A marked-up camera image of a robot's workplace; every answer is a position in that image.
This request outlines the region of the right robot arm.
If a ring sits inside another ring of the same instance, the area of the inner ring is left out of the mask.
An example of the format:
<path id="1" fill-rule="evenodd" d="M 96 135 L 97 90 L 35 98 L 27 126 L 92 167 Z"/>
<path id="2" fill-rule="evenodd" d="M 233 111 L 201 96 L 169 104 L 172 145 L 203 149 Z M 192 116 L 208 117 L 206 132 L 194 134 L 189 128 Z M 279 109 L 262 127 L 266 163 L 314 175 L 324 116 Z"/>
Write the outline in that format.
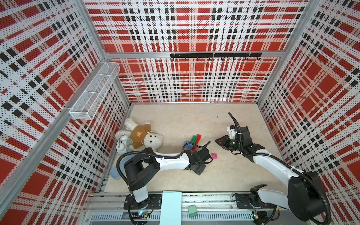
<path id="1" fill-rule="evenodd" d="M 248 127 L 241 127 L 232 117 L 228 135 L 215 140 L 224 150 L 243 157 L 276 176 L 287 192 L 269 189 L 266 184 L 252 187 L 249 203 L 255 209 L 272 204 L 290 210 L 301 221 L 328 225 L 332 221 L 331 205 L 316 172 L 305 172 L 272 155 L 262 145 L 253 143 Z"/>

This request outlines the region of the blue lego brick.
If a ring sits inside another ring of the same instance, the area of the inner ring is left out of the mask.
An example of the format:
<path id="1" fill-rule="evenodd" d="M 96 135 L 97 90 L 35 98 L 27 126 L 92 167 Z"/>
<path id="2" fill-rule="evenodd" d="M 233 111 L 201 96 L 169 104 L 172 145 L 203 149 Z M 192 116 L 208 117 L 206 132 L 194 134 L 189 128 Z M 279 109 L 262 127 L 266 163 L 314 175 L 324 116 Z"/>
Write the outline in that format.
<path id="1" fill-rule="evenodd" d="M 192 150 L 194 148 L 194 144 L 189 141 L 185 141 L 184 146 L 185 146 L 185 148 L 187 148 L 189 150 Z"/>

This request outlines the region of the red lego brick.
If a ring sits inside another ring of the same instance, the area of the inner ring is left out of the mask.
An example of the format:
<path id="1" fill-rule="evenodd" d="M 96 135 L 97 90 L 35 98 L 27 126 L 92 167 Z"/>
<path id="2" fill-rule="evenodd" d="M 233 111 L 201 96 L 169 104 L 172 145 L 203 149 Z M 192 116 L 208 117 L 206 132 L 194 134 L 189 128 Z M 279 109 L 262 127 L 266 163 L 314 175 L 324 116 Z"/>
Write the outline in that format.
<path id="1" fill-rule="evenodd" d="M 196 136 L 197 136 L 197 140 L 196 140 L 195 144 L 198 145 L 198 143 L 199 143 L 199 141 L 201 140 L 201 137 L 202 137 L 202 136 L 201 136 L 200 134 L 197 134 Z"/>

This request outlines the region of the pink small lego brick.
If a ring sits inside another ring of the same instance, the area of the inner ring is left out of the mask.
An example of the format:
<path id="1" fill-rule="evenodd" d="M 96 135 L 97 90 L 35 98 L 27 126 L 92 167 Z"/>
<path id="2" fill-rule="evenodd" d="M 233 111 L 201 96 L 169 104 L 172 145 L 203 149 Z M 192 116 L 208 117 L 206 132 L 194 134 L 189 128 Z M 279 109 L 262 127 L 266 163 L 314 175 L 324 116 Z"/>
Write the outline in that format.
<path id="1" fill-rule="evenodd" d="M 217 159 L 217 158 L 218 158 L 218 155 L 217 155 L 217 153 L 212 153 L 212 154 L 211 154 L 211 157 L 212 157 L 213 159 Z"/>

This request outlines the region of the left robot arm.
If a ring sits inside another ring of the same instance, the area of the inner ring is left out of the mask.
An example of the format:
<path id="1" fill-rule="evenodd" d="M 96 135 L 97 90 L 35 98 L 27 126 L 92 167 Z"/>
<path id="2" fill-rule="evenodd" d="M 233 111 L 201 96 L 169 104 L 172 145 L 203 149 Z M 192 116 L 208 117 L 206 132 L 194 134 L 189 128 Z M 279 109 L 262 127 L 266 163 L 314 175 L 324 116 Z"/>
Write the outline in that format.
<path id="1" fill-rule="evenodd" d="M 194 146 L 200 149 L 195 152 L 186 150 L 189 145 L 186 143 L 177 154 L 161 154 L 154 152 L 152 148 L 130 151 L 117 159 L 115 168 L 136 203 L 142 203 L 149 198 L 146 185 L 158 172 L 179 169 L 201 175 L 206 165 L 212 162 L 212 156 L 207 149 L 210 143 L 211 141 L 208 141 L 203 146 L 195 144 Z"/>

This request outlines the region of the green lego brick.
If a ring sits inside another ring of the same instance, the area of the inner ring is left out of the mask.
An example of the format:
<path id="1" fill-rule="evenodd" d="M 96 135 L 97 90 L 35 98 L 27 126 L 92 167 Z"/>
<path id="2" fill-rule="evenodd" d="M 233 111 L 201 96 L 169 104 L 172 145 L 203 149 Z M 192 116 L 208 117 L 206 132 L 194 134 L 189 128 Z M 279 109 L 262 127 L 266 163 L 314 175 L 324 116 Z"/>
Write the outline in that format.
<path id="1" fill-rule="evenodd" d="M 197 143 L 197 141 L 198 141 L 198 136 L 193 136 L 190 142 Z"/>

